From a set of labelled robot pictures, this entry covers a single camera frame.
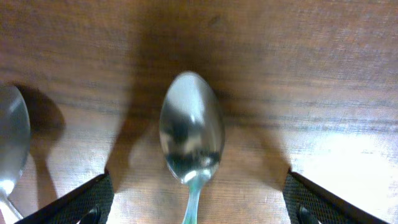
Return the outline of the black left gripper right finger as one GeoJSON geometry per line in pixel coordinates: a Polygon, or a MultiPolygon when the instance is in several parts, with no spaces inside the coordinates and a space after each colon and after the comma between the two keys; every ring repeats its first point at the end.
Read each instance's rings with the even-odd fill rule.
{"type": "Polygon", "coordinates": [[[292,170],[288,170],[282,193],[291,223],[385,222],[292,170]]]}

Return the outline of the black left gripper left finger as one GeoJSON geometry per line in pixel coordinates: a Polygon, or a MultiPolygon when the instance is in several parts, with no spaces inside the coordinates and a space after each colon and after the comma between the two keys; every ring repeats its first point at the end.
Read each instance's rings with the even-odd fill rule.
{"type": "Polygon", "coordinates": [[[98,223],[105,224],[114,199],[108,173],[100,174],[17,224],[98,223]]]}

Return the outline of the small metal spoon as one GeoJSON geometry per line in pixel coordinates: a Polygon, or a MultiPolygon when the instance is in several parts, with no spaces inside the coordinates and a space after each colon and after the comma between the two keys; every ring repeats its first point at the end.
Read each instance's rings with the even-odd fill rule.
{"type": "Polygon", "coordinates": [[[1,85],[1,211],[7,223],[23,219],[9,196],[22,176],[30,150],[30,120],[14,85],[1,85]]]}
{"type": "Polygon", "coordinates": [[[160,112],[159,136],[170,172],[188,187],[183,222],[197,223],[201,190],[218,170],[225,142],[221,106],[199,74],[184,71],[170,84],[160,112]]]}

